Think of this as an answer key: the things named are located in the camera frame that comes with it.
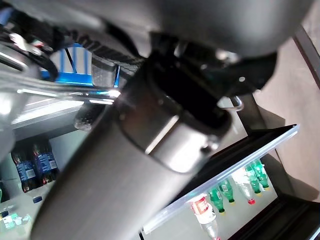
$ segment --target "clear plastic bottle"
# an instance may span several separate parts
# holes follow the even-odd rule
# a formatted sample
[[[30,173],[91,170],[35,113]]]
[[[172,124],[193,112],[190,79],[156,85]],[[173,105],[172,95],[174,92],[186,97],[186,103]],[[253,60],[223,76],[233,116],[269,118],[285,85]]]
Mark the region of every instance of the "clear plastic bottle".
[[[208,234],[208,236],[212,240],[220,240],[219,237],[219,229],[218,229],[218,224],[216,220],[216,215],[213,213],[213,208],[212,206],[208,203],[209,208],[207,213],[201,214],[201,215],[195,215],[202,230]]]
[[[251,187],[250,180],[247,176],[246,170],[244,167],[238,169],[234,173],[232,173],[232,178],[239,188],[242,195],[246,198],[248,201],[248,204],[253,205],[256,203],[254,199],[254,192]]]
[[[202,230],[208,234],[212,240],[220,240],[219,229],[216,221],[216,214],[213,207],[206,200],[206,195],[201,194],[191,200],[191,208],[198,220]]]

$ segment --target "soda bottle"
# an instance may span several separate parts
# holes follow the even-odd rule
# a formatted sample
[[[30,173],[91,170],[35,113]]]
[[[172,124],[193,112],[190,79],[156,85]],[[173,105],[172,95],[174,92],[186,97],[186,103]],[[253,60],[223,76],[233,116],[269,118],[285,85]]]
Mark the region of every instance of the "soda bottle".
[[[215,187],[209,192],[209,195],[210,195],[211,202],[218,209],[219,213],[223,214],[225,212],[224,200],[222,199],[222,196],[219,190]]]
[[[246,198],[248,201],[248,204],[253,205],[256,203],[254,199],[254,193],[252,191],[252,187],[250,184],[250,180],[247,176],[246,170],[242,167],[232,173],[232,178],[236,184],[236,186],[239,188],[242,195]]]
[[[41,182],[47,184],[55,180],[59,170],[49,142],[43,141],[33,144],[32,152]]]
[[[38,188],[40,186],[34,169],[34,164],[27,158],[27,155],[23,149],[14,149],[11,152],[11,158],[18,171],[22,191],[24,193]]]
[[[265,190],[268,190],[269,189],[268,176],[264,168],[264,165],[261,163],[260,159],[254,160],[251,163],[251,167],[253,168],[254,173],[259,180],[259,183],[261,183],[262,187]]]
[[[260,197],[261,196],[260,185],[259,185],[259,180],[255,174],[255,171],[253,170],[250,164],[245,166],[245,171],[246,171],[246,175],[249,178],[249,181],[254,193]]]
[[[206,195],[201,194],[191,200],[191,208],[201,228],[212,240],[220,240],[216,214],[212,206],[206,201]]]
[[[219,190],[228,199],[229,203],[235,204],[234,192],[228,179],[225,179],[218,184]]]

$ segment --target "green bottle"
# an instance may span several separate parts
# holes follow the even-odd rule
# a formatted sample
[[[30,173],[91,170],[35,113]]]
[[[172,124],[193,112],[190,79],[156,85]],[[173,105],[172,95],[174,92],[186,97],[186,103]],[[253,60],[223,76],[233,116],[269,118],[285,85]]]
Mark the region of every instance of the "green bottle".
[[[249,181],[250,181],[250,184],[251,184],[251,187],[252,187],[254,193],[260,197],[261,191],[260,191],[260,186],[259,186],[259,180],[255,174],[254,169],[252,168],[251,165],[247,165],[247,166],[245,166],[245,171],[246,171],[247,177],[249,178]]]
[[[265,190],[268,190],[269,189],[268,176],[264,168],[264,165],[261,163],[260,159],[254,160],[251,163],[251,167],[253,168],[254,173],[258,178],[259,182],[261,183],[262,187]]]
[[[209,195],[211,202],[213,202],[215,207],[218,209],[219,213],[224,213],[224,200],[222,199],[219,190],[215,187],[209,192]]]
[[[219,182],[219,190],[228,199],[229,203],[234,204],[234,192],[228,179]]]

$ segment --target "black cable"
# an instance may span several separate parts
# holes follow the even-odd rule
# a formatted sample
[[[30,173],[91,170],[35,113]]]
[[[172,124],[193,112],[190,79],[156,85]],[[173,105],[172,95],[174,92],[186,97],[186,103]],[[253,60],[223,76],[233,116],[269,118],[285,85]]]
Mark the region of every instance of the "black cable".
[[[70,62],[70,64],[71,64],[71,67],[72,67],[73,72],[74,72],[74,73],[77,73],[77,69],[76,69],[76,67],[75,67],[74,61],[73,61],[72,58],[71,58],[71,55],[70,55],[70,52],[69,52],[68,48],[65,48],[64,50],[65,50],[65,52],[66,52],[66,55],[68,56],[68,59],[69,59],[69,62]]]
[[[142,235],[142,232],[141,232],[141,231],[139,231],[139,237],[140,237],[141,240],[145,240],[145,238],[144,238],[144,236]]]

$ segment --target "red label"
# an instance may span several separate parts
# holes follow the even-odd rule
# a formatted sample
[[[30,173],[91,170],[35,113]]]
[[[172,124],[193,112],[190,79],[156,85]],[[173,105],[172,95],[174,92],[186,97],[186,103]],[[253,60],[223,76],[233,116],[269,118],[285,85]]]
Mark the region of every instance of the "red label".
[[[204,212],[206,212],[209,208],[206,197],[202,197],[200,200],[198,201],[194,201],[191,204],[191,207],[194,211],[195,214],[201,215]]]

